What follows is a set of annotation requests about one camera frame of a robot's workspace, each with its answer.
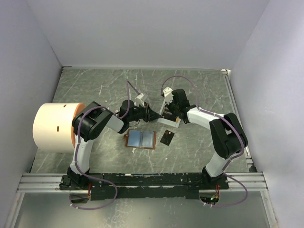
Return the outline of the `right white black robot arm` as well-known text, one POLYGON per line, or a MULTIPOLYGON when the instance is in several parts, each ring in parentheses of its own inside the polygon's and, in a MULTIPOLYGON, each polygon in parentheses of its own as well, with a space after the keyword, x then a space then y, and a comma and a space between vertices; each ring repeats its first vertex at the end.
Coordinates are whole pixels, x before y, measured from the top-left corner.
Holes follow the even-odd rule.
POLYGON ((196 124, 210 130, 215 153, 202 170, 202 185, 212 189, 229 163, 248 145, 244 130, 234 113, 217 114, 191 105, 183 89, 166 87, 162 96, 165 107, 185 124, 196 124))

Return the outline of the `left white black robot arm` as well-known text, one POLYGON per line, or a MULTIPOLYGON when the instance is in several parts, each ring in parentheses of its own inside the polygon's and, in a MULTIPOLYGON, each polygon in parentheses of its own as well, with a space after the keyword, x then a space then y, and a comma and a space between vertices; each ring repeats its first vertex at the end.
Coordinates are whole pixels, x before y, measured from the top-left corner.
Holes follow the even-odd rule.
POLYGON ((160 117, 146 102, 136 106, 133 101, 124 100, 117 114, 97 102, 90 103, 72 121, 76 143, 73 160, 67 170, 72 185, 79 190, 88 186, 93 143, 105 127, 123 134, 130 127, 130 122, 143 120, 148 123, 160 117))

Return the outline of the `black card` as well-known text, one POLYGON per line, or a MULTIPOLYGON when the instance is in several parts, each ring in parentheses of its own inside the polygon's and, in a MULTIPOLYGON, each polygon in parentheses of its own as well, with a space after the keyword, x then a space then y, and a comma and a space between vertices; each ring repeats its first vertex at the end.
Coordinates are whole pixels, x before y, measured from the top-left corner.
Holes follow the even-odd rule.
POLYGON ((169 146, 173 137, 174 137, 175 133, 169 131, 169 130, 165 130, 160 142, 169 146))

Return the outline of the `brown leather card holder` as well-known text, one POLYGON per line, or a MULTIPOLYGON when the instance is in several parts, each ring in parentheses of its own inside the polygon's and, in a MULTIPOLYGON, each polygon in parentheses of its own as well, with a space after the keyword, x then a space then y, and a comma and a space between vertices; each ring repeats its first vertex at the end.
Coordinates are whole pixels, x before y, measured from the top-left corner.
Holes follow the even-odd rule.
POLYGON ((154 150, 156 146, 155 131, 128 130, 124 139, 126 147, 154 150))

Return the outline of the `white card tray box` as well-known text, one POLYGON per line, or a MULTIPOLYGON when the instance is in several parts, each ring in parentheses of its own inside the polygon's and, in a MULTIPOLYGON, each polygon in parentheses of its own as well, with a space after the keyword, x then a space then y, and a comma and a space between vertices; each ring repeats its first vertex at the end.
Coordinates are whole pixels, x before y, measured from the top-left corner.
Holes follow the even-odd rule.
POLYGON ((181 122, 180 118, 175 117, 165 105, 166 103, 163 102, 161 109, 159 111, 160 118, 157 120, 157 122, 161 124, 169 125, 174 128, 178 128, 181 122))

